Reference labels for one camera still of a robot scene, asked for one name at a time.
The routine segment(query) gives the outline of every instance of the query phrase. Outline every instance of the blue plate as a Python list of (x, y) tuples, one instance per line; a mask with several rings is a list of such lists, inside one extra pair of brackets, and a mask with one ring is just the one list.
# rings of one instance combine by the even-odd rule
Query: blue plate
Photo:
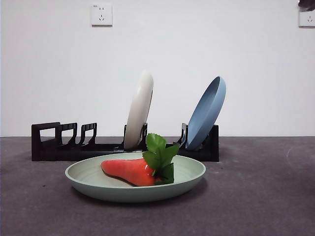
[(203, 93), (188, 123), (187, 150), (198, 148), (215, 124), (226, 93), (222, 77), (216, 77)]

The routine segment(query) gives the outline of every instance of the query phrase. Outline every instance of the table surface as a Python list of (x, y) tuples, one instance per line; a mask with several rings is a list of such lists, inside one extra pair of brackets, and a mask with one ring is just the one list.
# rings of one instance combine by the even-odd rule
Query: table surface
[(315, 137), (220, 137), (220, 162), (191, 191), (119, 204), (87, 197), (32, 162), (29, 137), (1, 138), (1, 235), (314, 236)]

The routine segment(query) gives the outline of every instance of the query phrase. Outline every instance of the plate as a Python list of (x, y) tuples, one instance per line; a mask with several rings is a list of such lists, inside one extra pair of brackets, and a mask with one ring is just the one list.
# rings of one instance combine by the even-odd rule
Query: plate
[(199, 100), (188, 123), (187, 150), (198, 148), (215, 124), (226, 93), (225, 81), (216, 77)]
[(129, 150), (140, 143), (142, 126), (147, 122), (153, 93), (153, 78), (150, 73), (143, 71), (138, 82), (128, 115), (124, 149)]
[(141, 152), (111, 154), (79, 161), (69, 166), (65, 175), (79, 192), (92, 198), (111, 202), (151, 202), (178, 196), (191, 190), (202, 178), (206, 167), (194, 159), (176, 155), (174, 183), (134, 187), (127, 182), (105, 175), (100, 167), (104, 160), (138, 159)]

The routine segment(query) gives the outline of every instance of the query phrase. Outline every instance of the orange carrot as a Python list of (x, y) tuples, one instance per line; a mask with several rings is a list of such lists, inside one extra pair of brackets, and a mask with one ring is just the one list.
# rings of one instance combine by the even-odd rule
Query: orange carrot
[(156, 181), (156, 178), (152, 176), (154, 170), (149, 167), (143, 158), (106, 160), (100, 166), (106, 174), (123, 178), (137, 186), (154, 185)]

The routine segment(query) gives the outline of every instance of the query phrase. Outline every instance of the plate rim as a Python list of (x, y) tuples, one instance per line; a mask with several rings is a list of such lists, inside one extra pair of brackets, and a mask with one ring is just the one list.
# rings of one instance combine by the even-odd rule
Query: plate rim
[[(129, 153), (129, 154), (139, 154), (139, 153), (143, 153), (143, 152), (134, 152), (134, 153)], [(64, 171), (65, 173), (65, 176), (70, 180), (70, 181), (73, 181), (73, 182), (76, 182), (76, 183), (79, 183), (79, 184), (83, 184), (83, 185), (87, 185), (87, 186), (91, 186), (91, 187), (98, 187), (98, 188), (108, 188), (108, 189), (143, 189), (143, 188), (161, 188), (161, 187), (166, 187), (166, 186), (173, 186), (173, 185), (179, 185), (179, 184), (183, 184), (183, 183), (187, 183), (187, 182), (190, 182), (190, 181), (193, 181), (195, 179), (198, 179), (200, 177), (202, 177), (205, 172), (206, 172), (206, 166), (200, 162), (200, 161), (197, 161), (195, 159), (192, 159), (190, 157), (186, 157), (186, 156), (181, 156), (181, 155), (176, 155), (176, 156), (179, 156), (179, 157), (184, 157), (186, 159), (190, 159), (192, 161), (195, 161), (199, 164), (201, 164), (202, 166), (202, 172), (199, 173), (196, 177), (190, 179), (190, 180), (187, 180), (187, 181), (182, 181), (182, 182), (177, 182), (177, 183), (169, 183), (169, 184), (161, 184), (161, 185), (150, 185), (150, 186), (117, 186), (117, 187), (113, 187), (113, 186), (100, 186), (100, 185), (94, 185), (94, 184), (88, 184), (86, 182), (83, 182), (83, 181), (80, 181), (80, 180), (77, 180), (73, 177), (70, 176), (70, 174), (68, 173), (68, 171), (74, 166), (74, 165), (77, 165), (78, 163), (81, 163), (81, 162), (84, 162), (84, 161), (88, 161), (88, 160), (91, 160), (91, 159), (95, 159), (95, 158), (100, 158), (100, 157), (107, 157), (107, 156), (113, 156), (113, 155), (121, 155), (122, 153), (115, 153), (115, 154), (109, 154), (109, 155), (102, 155), (102, 156), (96, 156), (96, 157), (92, 157), (92, 158), (88, 158), (88, 159), (85, 159), (85, 160), (82, 160), (82, 161), (78, 161), (78, 162), (75, 162), (73, 164), (71, 164), (70, 166), (68, 166), (66, 168), (66, 170)]]

